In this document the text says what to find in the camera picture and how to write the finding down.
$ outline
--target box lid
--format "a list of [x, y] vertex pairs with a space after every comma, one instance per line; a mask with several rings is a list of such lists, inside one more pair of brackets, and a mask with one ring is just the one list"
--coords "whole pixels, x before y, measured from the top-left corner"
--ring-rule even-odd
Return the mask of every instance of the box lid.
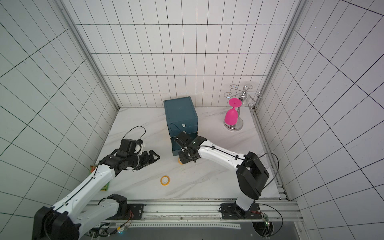
[[164, 101], [167, 123], [179, 122], [187, 119], [197, 119], [197, 113], [191, 97], [176, 98]]

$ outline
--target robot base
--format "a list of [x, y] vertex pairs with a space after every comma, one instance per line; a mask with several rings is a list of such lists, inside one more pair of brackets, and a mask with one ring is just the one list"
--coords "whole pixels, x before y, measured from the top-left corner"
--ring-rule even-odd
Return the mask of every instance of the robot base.
[[140, 220], [143, 214], [143, 208], [144, 204], [127, 204], [127, 210], [126, 214], [122, 218], [117, 218], [117, 217], [110, 217], [107, 218], [107, 220], [128, 220], [130, 216], [130, 211], [132, 211], [133, 216], [131, 217], [132, 220]]
[[260, 207], [258, 204], [252, 204], [248, 211], [244, 212], [243, 218], [239, 217], [235, 213], [234, 204], [220, 204], [221, 206], [221, 218], [223, 219], [262, 219], [263, 215], [260, 212]]
[[241, 117], [237, 119], [237, 123], [235, 125], [228, 125], [225, 123], [225, 120], [224, 120], [225, 128], [230, 131], [239, 131], [240, 129], [243, 128], [243, 125], [244, 125], [244, 122], [243, 122], [243, 119], [241, 119]]

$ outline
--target dark green box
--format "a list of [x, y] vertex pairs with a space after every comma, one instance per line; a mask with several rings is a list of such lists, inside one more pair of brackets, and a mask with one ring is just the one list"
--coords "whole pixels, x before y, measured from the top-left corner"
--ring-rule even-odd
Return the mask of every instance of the dark green box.
[[185, 132], [191, 137], [197, 137], [197, 124], [199, 118], [191, 97], [176, 98], [164, 101], [167, 127], [172, 143], [172, 154], [177, 156], [181, 147], [175, 142], [176, 136], [180, 131]]
[[185, 127], [197, 126], [198, 124], [199, 118], [197, 117], [191, 97], [165, 100], [164, 110], [169, 132], [172, 132], [170, 128], [171, 123], [172, 130], [179, 128], [181, 131], [184, 131], [183, 128]]

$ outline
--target white tiled wall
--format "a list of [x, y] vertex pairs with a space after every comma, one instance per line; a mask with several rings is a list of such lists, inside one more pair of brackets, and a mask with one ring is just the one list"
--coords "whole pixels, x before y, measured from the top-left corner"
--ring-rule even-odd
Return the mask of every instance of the white tiled wall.
[[88, 175], [116, 112], [51, 0], [0, 1], [0, 238]]
[[309, 0], [258, 111], [312, 240], [383, 235], [383, 14]]
[[122, 107], [260, 90], [298, 0], [64, 0]]

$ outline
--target black cable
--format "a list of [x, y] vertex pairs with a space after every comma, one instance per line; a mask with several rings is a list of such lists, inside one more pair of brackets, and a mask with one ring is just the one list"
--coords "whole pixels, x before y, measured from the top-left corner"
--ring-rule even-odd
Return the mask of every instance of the black cable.
[[175, 135], [175, 137], [176, 137], [177, 135], [173, 132], [172, 128], [170, 127], [171, 125], [177, 127], [177, 129], [178, 129], [180, 132], [181, 132], [181, 130], [180, 130], [180, 128], [179, 128], [178, 126], [176, 126], [175, 124], [173, 124], [173, 123], [170, 123], [170, 124], [169, 124], [169, 128], [170, 128], [171, 132], [172, 132], [173, 135]]
[[91, 235], [91, 237], [93, 238], [97, 238], [99, 236], [96, 228], [92, 228], [91, 230], [89, 230], [88, 234]]
[[94, 171], [94, 173], [93, 173], [93, 176], [96, 175], [97, 168], [99, 168], [99, 165], [96, 166], [96, 169], [95, 169], [95, 171]]
[[277, 158], [277, 156], [274, 154], [274, 153], [272, 153], [272, 152], [266, 152], [266, 153], [264, 153], [262, 156], [264, 156], [264, 155], [266, 155], [267, 153], [269, 153], [269, 154], [273, 154], [275, 157], [276, 157], [276, 159], [277, 159], [277, 170], [276, 170], [276, 173], [275, 173], [275, 175], [273, 176], [273, 178], [270, 180], [270, 182], [267, 184], [267, 185], [265, 185], [264, 187], [263, 187], [263, 189], [264, 188], [266, 188], [275, 178], [276, 178], [276, 176], [277, 176], [277, 173], [278, 173], [278, 171], [279, 171], [279, 167], [280, 167], [280, 162], [279, 162], [279, 159]]
[[106, 199], [106, 198], [103, 197], [103, 198], [99, 201], [99, 203], [98, 203], [97, 205], [99, 205], [99, 204], [101, 203], [101, 201], [103, 201], [104, 199]]
[[[71, 200], [74, 196], [76, 196], [76, 194], [77, 193], [79, 193], [85, 186], [87, 186], [87, 184], [90, 182], [90, 181], [92, 181], [92, 179], [93, 179], [93, 177], [86, 183], [86, 184], [84, 184], [84, 186], [82, 186], [75, 194], [73, 194], [72, 195], [72, 197], [70, 197], [67, 201], [65, 201], [65, 203], [67, 203], [69, 200]], [[64, 204], [63, 205], [61, 205], [59, 208], [57, 208], [55, 211], [57, 211], [57, 210], [59, 210], [61, 207], [63, 207], [64, 206]]]
[[277, 159], [277, 170], [276, 170], [276, 173], [275, 173], [275, 175], [273, 176], [273, 178], [270, 180], [270, 182], [267, 184], [267, 185], [265, 185], [264, 187], [263, 187], [263, 189], [264, 188], [266, 188], [275, 178], [276, 178], [276, 176], [277, 176], [277, 172], [279, 171], [279, 167], [280, 167], [280, 162], [279, 162], [279, 158], [276, 156], [276, 154], [274, 154], [274, 153], [272, 153], [272, 152], [266, 152], [266, 153], [264, 153], [263, 155], [261, 155], [260, 157], [258, 157], [258, 158], [256, 158], [256, 159], [241, 159], [241, 158], [239, 158], [239, 157], [236, 157], [236, 156], [234, 156], [234, 155], [232, 155], [232, 154], [230, 154], [230, 153], [227, 153], [227, 152], [225, 152], [225, 151], [223, 151], [223, 150], [221, 150], [221, 149], [218, 149], [218, 148], [215, 148], [215, 147], [213, 147], [213, 146], [205, 146], [205, 145], [200, 145], [200, 146], [197, 146], [197, 147], [210, 147], [210, 148], [212, 148], [212, 150], [219, 150], [220, 152], [224, 152], [224, 153], [226, 153], [226, 154], [228, 154], [228, 155], [230, 155], [230, 156], [232, 156], [232, 157], [234, 157], [234, 158], [237, 158], [237, 159], [240, 159], [240, 160], [243, 160], [243, 161], [253, 161], [253, 160], [257, 160], [257, 159], [259, 159], [259, 158], [261, 158], [261, 157], [264, 157], [266, 154], [272, 154], [272, 155], [274, 155], [275, 157], [276, 157], [276, 159]]
[[[107, 225], [108, 225], [108, 227], [104, 228], [103, 231], [100, 232], [101, 228], [103, 226], [107, 226]], [[108, 229], [109, 229], [110, 225], [111, 225], [111, 223], [103, 223], [103, 224], [101, 224], [100, 227], [97, 228], [97, 231], [96, 231], [97, 235], [100, 236], [100, 237], [107, 237], [108, 236]]]
[[45, 221], [44, 221], [43, 229], [44, 229], [44, 233], [45, 233], [45, 235], [47, 236], [47, 238], [48, 238], [49, 240], [51, 240], [51, 237], [48, 235], [47, 227], [46, 227], [48, 218], [49, 218], [49, 217], [47, 217], [47, 218], [45, 219]]
[[265, 205], [265, 206], [271, 207], [271, 208], [273, 208], [278, 214], [280, 214], [280, 216], [281, 216], [281, 226], [280, 226], [279, 230], [277, 230], [275, 233], [273, 233], [273, 234], [270, 235], [270, 237], [271, 237], [271, 236], [275, 235], [276, 233], [278, 233], [278, 232], [280, 231], [280, 229], [283, 227], [283, 223], [284, 223], [283, 216], [282, 216], [281, 213], [280, 213], [276, 208], [274, 208], [273, 206], [270, 206], [270, 205], [268, 205], [268, 204], [260, 204], [260, 203], [257, 203], [257, 204], [259, 204], [259, 205]]
[[143, 126], [136, 126], [136, 127], [132, 128], [131, 130], [129, 130], [129, 131], [124, 135], [124, 137], [122, 138], [122, 140], [125, 138], [125, 136], [126, 136], [130, 131], [134, 130], [134, 129], [137, 128], [137, 127], [142, 127], [142, 128], [144, 129], [144, 133], [143, 133], [143, 135], [141, 135], [141, 137], [139, 138], [139, 140], [140, 140], [140, 139], [144, 136], [144, 134], [147, 132], [147, 130], [146, 130]]

